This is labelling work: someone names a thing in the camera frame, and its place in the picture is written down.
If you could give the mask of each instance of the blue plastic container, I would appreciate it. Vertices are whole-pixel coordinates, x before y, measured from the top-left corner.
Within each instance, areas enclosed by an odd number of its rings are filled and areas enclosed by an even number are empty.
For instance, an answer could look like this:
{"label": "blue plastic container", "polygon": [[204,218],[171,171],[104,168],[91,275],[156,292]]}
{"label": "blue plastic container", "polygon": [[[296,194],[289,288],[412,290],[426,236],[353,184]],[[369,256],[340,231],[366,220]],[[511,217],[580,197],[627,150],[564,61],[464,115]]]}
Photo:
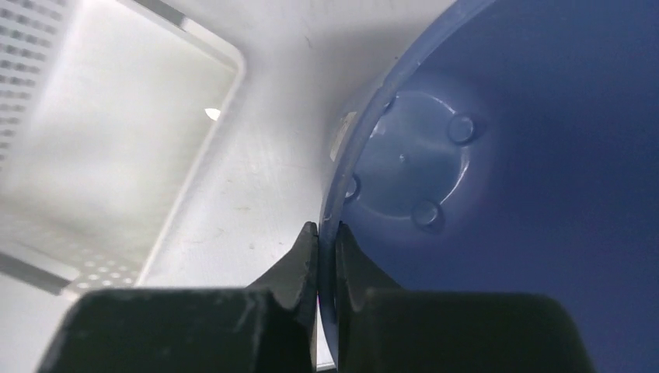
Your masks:
{"label": "blue plastic container", "polygon": [[458,0],[329,141],[340,220],[409,289],[560,301],[601,372],[659,372],[659,2]]}

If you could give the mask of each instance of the blue plastic bowl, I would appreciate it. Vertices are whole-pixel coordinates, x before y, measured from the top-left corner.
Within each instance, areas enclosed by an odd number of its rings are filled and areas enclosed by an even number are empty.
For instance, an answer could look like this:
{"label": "blue plastic bowl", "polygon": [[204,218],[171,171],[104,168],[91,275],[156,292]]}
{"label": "blue plastic bowl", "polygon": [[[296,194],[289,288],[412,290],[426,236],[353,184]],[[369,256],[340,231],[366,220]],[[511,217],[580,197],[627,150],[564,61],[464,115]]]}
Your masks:
{"label": "blue plastic bowl", "polygon": [[659,372],[659,2],[458,0],[342,113],[320,225],[409,289],[561,302],[601,372]]}

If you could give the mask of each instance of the white sticker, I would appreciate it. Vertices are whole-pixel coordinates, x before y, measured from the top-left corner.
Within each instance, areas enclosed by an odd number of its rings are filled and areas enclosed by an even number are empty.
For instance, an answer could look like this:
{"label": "white sticker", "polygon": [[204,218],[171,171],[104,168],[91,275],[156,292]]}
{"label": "white sticker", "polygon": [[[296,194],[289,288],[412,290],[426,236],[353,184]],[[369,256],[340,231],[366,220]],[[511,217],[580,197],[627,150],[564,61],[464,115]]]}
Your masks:
{"label": "white sticker", "polygon": [[346,116],[343,117],[341,121],[341,128],[339,128],[339,132],[336,134],[336,138],[334,139],[334,145],[332,145],[332,148],[329,151],[329,156],[332,159],[332,162],[336,160],[336,154],[339,152],[339,148],[343,142],[343,137],[346,135],[346,132],[352,124],[352,120],[354,119],[355,115],[357,115],[357,112],[351,111],[346,114]]}

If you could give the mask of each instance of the blue bowl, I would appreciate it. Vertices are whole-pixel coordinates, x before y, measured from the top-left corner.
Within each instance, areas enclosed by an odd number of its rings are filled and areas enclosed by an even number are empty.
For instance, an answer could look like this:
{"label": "blue bowl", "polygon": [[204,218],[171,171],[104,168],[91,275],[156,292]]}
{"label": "blue bowl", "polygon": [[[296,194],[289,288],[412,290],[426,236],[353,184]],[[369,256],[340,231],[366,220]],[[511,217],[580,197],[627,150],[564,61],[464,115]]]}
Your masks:
{"label": "blue bowl", "polygon": [[659,371],[659,2],[458,0],[351,100],[320,225],[409,289],[561,302],[601,372]]}

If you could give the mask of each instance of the white basket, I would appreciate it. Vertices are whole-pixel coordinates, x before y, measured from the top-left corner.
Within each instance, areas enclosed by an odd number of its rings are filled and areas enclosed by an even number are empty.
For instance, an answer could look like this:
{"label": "white basket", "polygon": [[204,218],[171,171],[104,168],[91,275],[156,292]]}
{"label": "white basket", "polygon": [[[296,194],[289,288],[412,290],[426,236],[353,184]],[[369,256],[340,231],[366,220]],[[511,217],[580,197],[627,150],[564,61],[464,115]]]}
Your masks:
{"label": "white basket", "polygon": [[242,57],[185,17],[131,1],[0,8],[0,261],[70,295],[130,286],[220,125]]}

